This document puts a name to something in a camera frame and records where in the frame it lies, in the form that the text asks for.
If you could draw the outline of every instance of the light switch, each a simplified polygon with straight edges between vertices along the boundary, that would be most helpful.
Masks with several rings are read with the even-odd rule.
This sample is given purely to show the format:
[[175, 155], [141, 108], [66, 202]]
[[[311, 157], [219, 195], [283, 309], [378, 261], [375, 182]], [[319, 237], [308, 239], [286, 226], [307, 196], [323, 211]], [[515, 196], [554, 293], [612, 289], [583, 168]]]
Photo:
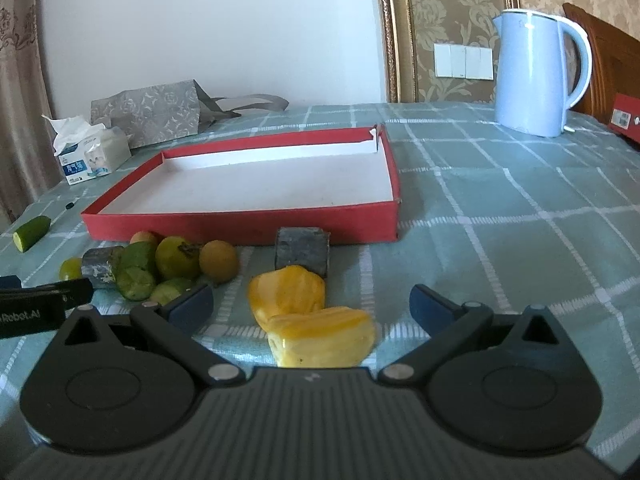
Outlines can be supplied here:
[[480, 51], [479, 46], [468, 46], [465, 49], [465, 73], [467, 79], [481, 79]]
[[451, 51], [450, 45], [434, 43], [433, 61], [436, 66], [436, 77], [451, 77]]
[[480, 68], [478, 79], [494, 78], [494, 53], [490, 48], [480, 49]]
[[466, 77], [466, 48], [464, 45], [449, 45], [451, 51], [451, 77]]

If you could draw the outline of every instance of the white wall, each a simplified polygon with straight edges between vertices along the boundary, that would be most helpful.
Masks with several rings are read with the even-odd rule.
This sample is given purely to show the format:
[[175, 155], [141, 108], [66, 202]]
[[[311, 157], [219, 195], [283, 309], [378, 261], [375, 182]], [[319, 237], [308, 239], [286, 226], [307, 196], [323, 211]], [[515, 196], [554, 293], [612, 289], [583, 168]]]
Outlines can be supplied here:
[[92, 99], [194, 78], [210, 95], [292, 105], [386, 99], [378, 0], [40, 0], [57, 117]]

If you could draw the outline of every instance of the tissue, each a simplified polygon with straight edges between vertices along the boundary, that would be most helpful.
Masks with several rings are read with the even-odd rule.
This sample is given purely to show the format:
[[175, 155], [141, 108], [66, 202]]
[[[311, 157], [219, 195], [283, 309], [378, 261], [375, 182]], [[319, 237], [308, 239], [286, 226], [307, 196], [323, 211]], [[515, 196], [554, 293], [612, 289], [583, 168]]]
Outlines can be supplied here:
[[56, 131], [53, 149], [69, 184], [113, 173], [131, 157], [127, 137], [117, 127], [89, 124], [82, 116], [43, 117]]

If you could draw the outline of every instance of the electric kettle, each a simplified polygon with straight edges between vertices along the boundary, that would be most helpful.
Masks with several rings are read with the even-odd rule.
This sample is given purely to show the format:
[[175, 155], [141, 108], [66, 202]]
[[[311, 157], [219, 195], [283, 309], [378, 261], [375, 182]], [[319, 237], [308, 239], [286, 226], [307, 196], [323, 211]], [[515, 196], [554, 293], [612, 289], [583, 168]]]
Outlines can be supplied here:
[[[506, 9], [493, 21], [500, 35], [495, 120], [527, 134], [557, 137], [566, 124], [566, 111], [580, 100], [591, 80], [587, 33], [563, 16], [535, 10]], [[580, 79], [569, 95], [565, 34], [580, 53]]]

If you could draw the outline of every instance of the yellow vegetable chunk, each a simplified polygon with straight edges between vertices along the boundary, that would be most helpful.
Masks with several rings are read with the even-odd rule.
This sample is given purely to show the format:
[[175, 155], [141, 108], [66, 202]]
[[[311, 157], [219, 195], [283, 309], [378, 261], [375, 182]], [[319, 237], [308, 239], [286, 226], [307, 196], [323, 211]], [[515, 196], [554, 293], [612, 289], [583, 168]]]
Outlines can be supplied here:
[[324, 280], [292, 265], [256, 276], [249, 282], [247, 297], [255, 320], [268, 332], [273, 316], [310, 314], [324, 308]]
[[267, 336], [280, 367], [346, 368], [369, 355], [376, 326], [364, 310], [333, 306], [313, 314], [274, 316]]

